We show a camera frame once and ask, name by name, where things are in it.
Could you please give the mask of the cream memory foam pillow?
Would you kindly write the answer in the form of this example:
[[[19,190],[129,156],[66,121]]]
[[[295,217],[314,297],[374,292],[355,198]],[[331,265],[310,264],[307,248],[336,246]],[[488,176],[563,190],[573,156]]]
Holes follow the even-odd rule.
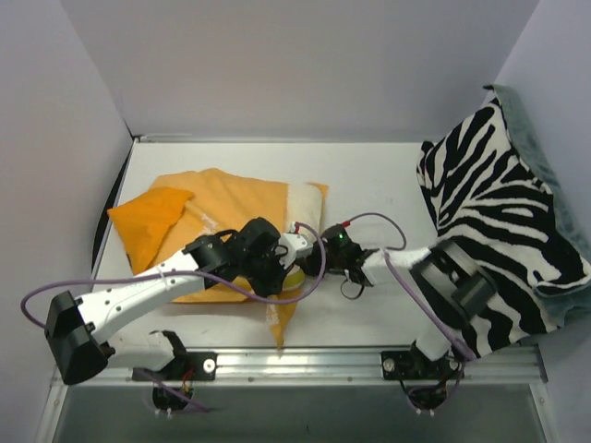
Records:
[[[322,210],[323,195],[318,187],[304,183],[288,184],[283,232],[289,232],[295,222],[303,222],[318,233]],[[300,235],[306,238],[310,245],[316,240],[314,234],[307,229],[301,230]],[[293,267],[283,281],[283,291],[298,289],[304,283],[304,279],[304,272],[298,267]]]

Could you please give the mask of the orange pillowcase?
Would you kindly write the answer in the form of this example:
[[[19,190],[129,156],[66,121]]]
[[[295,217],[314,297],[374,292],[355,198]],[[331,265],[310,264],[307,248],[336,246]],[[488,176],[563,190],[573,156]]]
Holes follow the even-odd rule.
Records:
[[[300,183],[321,190],[324,210],[328,186]],[[107,214],[132,273],[140,274],[201,235],[240,230],[257,217],[283,233],[288,184],[295,183],[232,175],[216,168],[167,174],[157,177],[146,192],[109,209]]]

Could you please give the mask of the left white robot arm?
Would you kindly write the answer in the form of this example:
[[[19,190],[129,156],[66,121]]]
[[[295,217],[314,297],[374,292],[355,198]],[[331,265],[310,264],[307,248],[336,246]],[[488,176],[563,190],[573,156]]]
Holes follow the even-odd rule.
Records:
[[[64,383],[85,382],[108,365],[139,366],[166,379],[181,377],[187,357],[174,333],[155,331],[125,340],[119,331],[161,305],[238,277],[248,282],[251,294],[268,301],[282,291],[296,259],[309,247],[301,234],[280,233],[269,221],[256,218],[239,231],[197,237],[127,285],[108,283],[99,292],[54,296],[44,336]]]

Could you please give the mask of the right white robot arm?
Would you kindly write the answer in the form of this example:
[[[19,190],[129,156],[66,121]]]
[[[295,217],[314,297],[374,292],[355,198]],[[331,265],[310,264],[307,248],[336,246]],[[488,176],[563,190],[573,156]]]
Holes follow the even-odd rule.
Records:
[[[468,343],[468,333],[473,319],[485,310],[497,288],[455,242],[443,240],[431,247],[402,251],[323,240],[296,265],[308,276],[343,275],[363,287],[398,281],[428,318],[414,342],[416,349],[409,355],[416,375],[434,375],[449,351],[457,352],[465,361],[477,359],[478,351]]]

